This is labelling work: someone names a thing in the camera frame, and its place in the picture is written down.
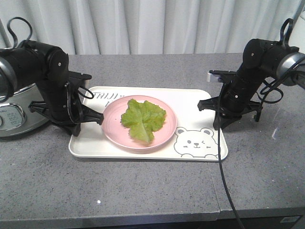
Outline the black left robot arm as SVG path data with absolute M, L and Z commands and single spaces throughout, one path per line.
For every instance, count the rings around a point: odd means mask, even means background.
M 104 116 L 83 105 L 85 82 L 91 75 L 69 71 L 69 57 L 57 46 L 22 41 L 17 48 L 0 51 L 0 101 L 6 102 L 17 91 L 35 84 L 43 101 L 32 101 L 31 112 L 37 112 L 61 127 L 68 134 L 78 136 L 81 123 L 101 125 Z

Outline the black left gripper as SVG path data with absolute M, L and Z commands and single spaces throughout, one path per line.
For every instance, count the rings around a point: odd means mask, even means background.
M 81 104 L 79 96 L 85 97 L 85 93 L 80 89 L 86 91 L 86 87 L 77 88 L 69 80 L 63 85 L 50 80 L 41 80 L 36 83 L 36 86 L 43 100 L 32 101 L 29 110 L 46 117 L 69 135 L 78 136 L 81 123 L 96 122 L 102 125 L 104 115 Z

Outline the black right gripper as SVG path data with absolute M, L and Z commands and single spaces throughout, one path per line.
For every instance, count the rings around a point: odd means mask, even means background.
M 252 97 L 261 82 L 251 82 L 244 74 L 239 75 L 233 71 L 215 71 L 219 81 L 223 83 L 221 93 L 198 102 L 198 109 L 216 111 L 214 130 L 225 129 L 228 125 L 240 120 L 243 114 L 256 111 L 255 118 L 259 119 L 262 107 L 259 102 L 252 101 Z

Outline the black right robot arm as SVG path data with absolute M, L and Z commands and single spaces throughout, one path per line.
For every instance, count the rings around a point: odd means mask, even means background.
M 259 121 L 267 95 L 278 86 L 305 86 L 305 55 L 286 42 L 250 40 L 243 52 L 243 62 L 236 72 L 210 70 L 223 83 L 218 97 L 200 100 L 198 109 L 214 110 L 214 129 L 224 129 L 256 112 Z

